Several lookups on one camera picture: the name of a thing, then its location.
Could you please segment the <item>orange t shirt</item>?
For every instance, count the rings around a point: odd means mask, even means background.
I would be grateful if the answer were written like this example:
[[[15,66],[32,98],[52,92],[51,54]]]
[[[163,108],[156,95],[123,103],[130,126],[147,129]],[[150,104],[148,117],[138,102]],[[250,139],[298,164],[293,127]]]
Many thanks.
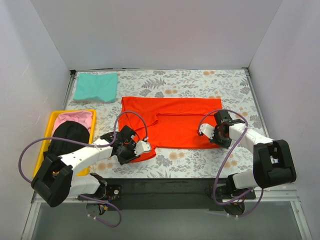
[[[121,99],[119,128],[128,126],[140,138],[148,136],[151,152],[134,160],[142,162],[156,156],[156,148],[214,149],[218,145],[198,135],[203,117],[222,108],[219,98],[155,98],[125,96]]]

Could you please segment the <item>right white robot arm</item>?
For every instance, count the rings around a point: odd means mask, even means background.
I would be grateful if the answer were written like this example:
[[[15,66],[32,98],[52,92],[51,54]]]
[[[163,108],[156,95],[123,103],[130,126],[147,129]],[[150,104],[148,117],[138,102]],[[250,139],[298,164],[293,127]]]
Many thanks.
[[[223,190],[230,198],[237,199],[256,187],[266,189],[296,181],[297,174],[287,141],[274,140],[249,129],[245,120],[232,119],[228,110],[216,111],[213,116],[216,125],[201,124],[201,135],[224,149],[235,141],[235,146],[241,145],[253,154],[252,170],[227,177]]]

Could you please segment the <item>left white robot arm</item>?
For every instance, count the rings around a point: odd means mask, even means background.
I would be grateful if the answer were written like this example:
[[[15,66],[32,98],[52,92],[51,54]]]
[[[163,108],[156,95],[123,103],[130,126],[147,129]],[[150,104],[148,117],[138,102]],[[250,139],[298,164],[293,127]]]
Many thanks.
[[[107,198],[107,181],[96,173],[79,173],[95,163],[115,156],[120,164],[129,163],[151,150],[146,140],[134,140],[136,132],[127,125],[121,131],[102,135],[93,143],[74,152],[45,157],[31,182],[31,187],[50,207],[60,205],[68,197],[95,200]]]

